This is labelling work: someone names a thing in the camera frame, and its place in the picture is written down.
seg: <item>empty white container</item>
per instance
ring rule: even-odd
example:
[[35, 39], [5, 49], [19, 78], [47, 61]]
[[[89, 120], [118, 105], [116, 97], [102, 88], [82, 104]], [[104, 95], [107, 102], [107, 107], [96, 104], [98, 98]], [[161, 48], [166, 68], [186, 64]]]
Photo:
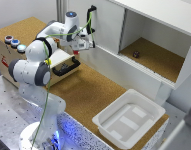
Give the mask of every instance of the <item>empty white container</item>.
[[164, 108], [130, 89], [92, 120], [117, 147], [131, 149], [164, 113]]

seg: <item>small dark object on shelf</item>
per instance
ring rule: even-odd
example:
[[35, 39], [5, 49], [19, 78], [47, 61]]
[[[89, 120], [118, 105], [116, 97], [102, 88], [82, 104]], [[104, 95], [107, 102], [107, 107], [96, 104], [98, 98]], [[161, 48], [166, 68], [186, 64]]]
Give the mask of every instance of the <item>small dark object on shelf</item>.
[[133, 57], [135, 57], [135, 58], [139, 58], [139, 54], [140, 54], [140, 52], [135, 51], [135, 52], [133, 53]]

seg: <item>green cable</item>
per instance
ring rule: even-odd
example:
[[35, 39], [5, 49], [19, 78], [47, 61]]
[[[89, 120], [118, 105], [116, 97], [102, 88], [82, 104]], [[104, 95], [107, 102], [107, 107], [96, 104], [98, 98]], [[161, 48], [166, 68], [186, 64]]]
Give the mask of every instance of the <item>green cable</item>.
[[[48, 37], [50, 37], [50, 36], [55, 36], [55, 35], [72, 35], [72, 34], [79, 33], [79, 32], [82, 31], [84, 28], [86, 28], [86, 26], [90, 23], [91, 18], [92, 18], [92, 13], [90, 12], [90, 17], [89, 17], [89, 20], [88, 20], [87, 24], [86, 24], [81, 30], [79, 30], [79, 31], [77, 31], [77, 32], [69, 33], [69, 34], [52, 34], [52, 35], [48, 35], [46, 38], [48, 38]], [[92, 40], [94, 41], [94, 37], [93, 37], [93, 33], [92, 33], [91, 26], [90, 26], [90, 32], [91, 32]], [[47, 51], [47, 49], [46, 49], [46, 45], [45, 45], [44, 42], [43, 42], [43, 45], [44, 45], [44, 49], [45, 49], [45, 52], [46, 52], [46, 55], [47, 55], [48, 68], [49, 68], [49, 70], [50, 70], [50, 62], [49, 62], [49, 58], [48, 58], [48, 56], [49, 56], [49, 55], [48, 55], [48, 51]], [[38, 129], [37, 129], [37, 132], [36, 132], [36, 134], [35, 134], [35, 137], [34, 137], [34, 140], [33, 140], [33, 143], [32, 143], [32, 147], [31, 147], [31, 150], [32, 150], [32, 148], [33, 148], [33, 146], [34, 146], [34, 143], [35, 143], [37, 134], [38, 134], [38, 132], [39, 132], [39, 128], [40, 128], [40, 126], [41, 126], [42, 120], [43, 120], [44, 115], [45, 115], [45, 112], [46, 112], [46, 107], [47, 107], [47, 103], [48, 103], [48, 95], [49, 95], [49, 90], [50, 90], [50, 83], [51, 83], [51, 80], [49, 80], [49, 82], [48, 82], [48, 90], [47, 90], [47, 96], [46, 96], [46, 102], [45, 102], [44, 112], [43, 112], [43, 114], [42, 114], [42, 117], [41, 117], [41, 120], [40, 120]]]

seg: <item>black handle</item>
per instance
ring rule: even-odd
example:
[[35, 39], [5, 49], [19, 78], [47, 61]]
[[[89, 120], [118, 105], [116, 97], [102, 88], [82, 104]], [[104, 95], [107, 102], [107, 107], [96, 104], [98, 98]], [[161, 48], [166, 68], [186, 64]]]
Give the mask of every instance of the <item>black handle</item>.
[[[91, 8], [88, 9], [88, 11], [87, 11], [87, 22], [89, 21], [90, 12], [92, 12], [92, 11], [94, 11], [94, 10], [96, 10], [96, 7], [93, 6], [93, 5], [91, 6]], [[92, 21], [90, 20], [89, 24], [87, 25], [87, 33], [88, 33], [88, 34], [91, 34], [91, 31], [90, 31], [91, 22], [92, 22]]]
[[72, 62], [74, 63], [73, 65], [69, 66], [68, 68], [64, 68], [64, 69], [61, 69], [61, 70], [56, 70], [56, 68], [54, 67], [52, 69], [53, 73], [56, 75], [56, 76], [63, 76], [65, 74], [67, 74], [68, 72], [70, 72], [71, 70], [77, 68], [78, 66], [80, 66], [80, 62], [75, 58], [75, 57], [72, 57]]

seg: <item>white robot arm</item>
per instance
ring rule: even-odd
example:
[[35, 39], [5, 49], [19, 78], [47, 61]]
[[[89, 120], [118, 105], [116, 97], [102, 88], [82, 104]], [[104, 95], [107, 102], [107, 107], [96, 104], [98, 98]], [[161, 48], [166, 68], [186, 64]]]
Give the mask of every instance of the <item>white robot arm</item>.
[[[57, 43], [52, 36], [59, 39], [62, 46], [72, 46], [73, 50], [89, 49], [86, 29], [82, 31], [79, 30], [77, 14], [75, 12], [67, 12], [65, 24], [52, 22], [45, 27], [37, 35], [37, 38], [26, 48], [25, 55], [27, 60], [13, 60], [10, 63], [9, 73], [16, 82], [20, 83], [19, 93], [25, 100], [37, 104], [42, 108], [45, 107], [47, 92], [42, 86], [48, 84], [50, 80], [50, 70], [44, 61], [47, 59], [47, 55], [50, 57], [58, 49]], [[51, 93], [49, 94], [47, 109], [35, 140], [34, 148], [36, 150], [61, 149], [60, 140], [56, 139], [58, 142], [54, 144], [52, 138], [55, 137], [53, 135], [55, 135], [58, 130], [57, 115], [64, 112], [65, 107], [66, 103], [63, 99]], [[37, 129], [29, 138], [29, 147], [32, 145], [36, 132]], [[20, 150], [26, 146], [28, 145], [20, 145]]]

